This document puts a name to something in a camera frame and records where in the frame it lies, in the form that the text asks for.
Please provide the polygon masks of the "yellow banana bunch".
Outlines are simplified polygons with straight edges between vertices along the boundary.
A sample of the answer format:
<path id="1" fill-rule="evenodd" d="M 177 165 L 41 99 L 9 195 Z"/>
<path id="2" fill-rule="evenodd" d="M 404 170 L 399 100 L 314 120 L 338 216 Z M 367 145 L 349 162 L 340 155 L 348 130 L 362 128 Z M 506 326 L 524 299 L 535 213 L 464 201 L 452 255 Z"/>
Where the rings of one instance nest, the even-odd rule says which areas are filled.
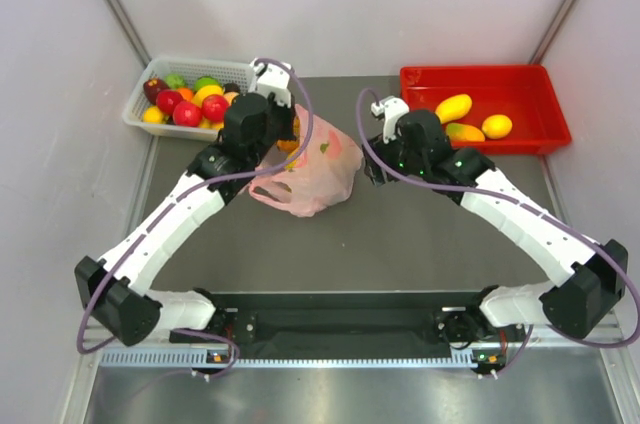
<path id="1" fill-rule="evenodd" d="M 278 140 L 276 143 L 277 149 L 286 155 L 286 160 L 289 163 L 285 166 L 287 171 L 293 171 L 298 165 L 300 158 L 293 159 L 292 156 L 298 152 L 299 141 L 298 140 Z"/>

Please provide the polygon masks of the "pink translucent plastic bag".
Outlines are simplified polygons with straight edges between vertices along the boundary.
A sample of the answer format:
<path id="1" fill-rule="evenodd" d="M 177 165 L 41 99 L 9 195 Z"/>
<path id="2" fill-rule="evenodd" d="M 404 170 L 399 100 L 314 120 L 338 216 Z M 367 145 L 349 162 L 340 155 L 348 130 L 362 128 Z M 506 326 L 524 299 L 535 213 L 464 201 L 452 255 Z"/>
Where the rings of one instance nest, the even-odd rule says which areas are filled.
<path id="1" fill-rule="evenodd" d="M 363 152 L 347 134 L 317 115 L 295 106 L 294 128 L 305 138 L 313 123 L 311 141 L 296 161 L 282 171 L 254 178 L 247 191 L 255 200 L 296 217 L 312 217 L 351 196 Z"/>

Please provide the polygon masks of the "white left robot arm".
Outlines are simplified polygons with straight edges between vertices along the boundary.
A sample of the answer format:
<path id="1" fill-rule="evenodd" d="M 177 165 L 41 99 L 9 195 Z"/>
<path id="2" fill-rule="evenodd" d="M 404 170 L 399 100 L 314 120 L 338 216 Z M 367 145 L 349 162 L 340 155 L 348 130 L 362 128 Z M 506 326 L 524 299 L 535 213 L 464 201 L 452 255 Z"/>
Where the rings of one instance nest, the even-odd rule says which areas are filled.
<path id="1" fill-rule="evenodd" d="M 154 332 L 182 328 L 209 341 L 224 334 L 227 318 L 205 291 L 151 285 L 190 235 L 249 184 L 276 142 L 294 137 L 295 117 L 294 104 L 273 93 L 238 95 L 220 136 L 196 154 L 161 204 L 120 244 L 76 265 L 84 309 L 114 339 L 134 346 Z"/>

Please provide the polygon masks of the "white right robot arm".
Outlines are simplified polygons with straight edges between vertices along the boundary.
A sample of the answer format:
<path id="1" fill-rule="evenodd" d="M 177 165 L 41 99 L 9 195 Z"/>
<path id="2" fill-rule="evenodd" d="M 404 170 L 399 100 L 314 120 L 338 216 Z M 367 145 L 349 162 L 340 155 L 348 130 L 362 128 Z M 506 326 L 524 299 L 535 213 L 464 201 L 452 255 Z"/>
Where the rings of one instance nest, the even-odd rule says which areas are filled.
<path id="1" fill-rule="evenodd" d="M 453 148 L 434 113 L 412 111 L 396 98 L 373 104 L 371 113 L 383 123 L 381 134 L 363 144 L 366 173 L 375 184 L 403 180 L 428 186 L 493 226 L 547 277 L 539 284 L 483 289 L 466 316 L 469 332 L 487 340 L 506 326 L 547 325 L 585 341 L 624 295 L 626 249 L 567 228 L 486 155 Z"/>

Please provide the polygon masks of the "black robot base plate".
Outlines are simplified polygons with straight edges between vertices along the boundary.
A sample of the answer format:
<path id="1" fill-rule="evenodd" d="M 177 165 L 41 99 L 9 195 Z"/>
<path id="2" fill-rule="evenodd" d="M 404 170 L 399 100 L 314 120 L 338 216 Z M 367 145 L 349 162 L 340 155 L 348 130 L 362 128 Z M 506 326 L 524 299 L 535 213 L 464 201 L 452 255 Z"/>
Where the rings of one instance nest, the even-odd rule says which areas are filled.
<path id="1" fill-rule="evenodd" d="M 472 292 L 226 293 L 213 320 L 172 343 L 233 341 L 244 359 L 434 357 L 454 343 L 515 344 L 524 329 L 489 329 Z"/>

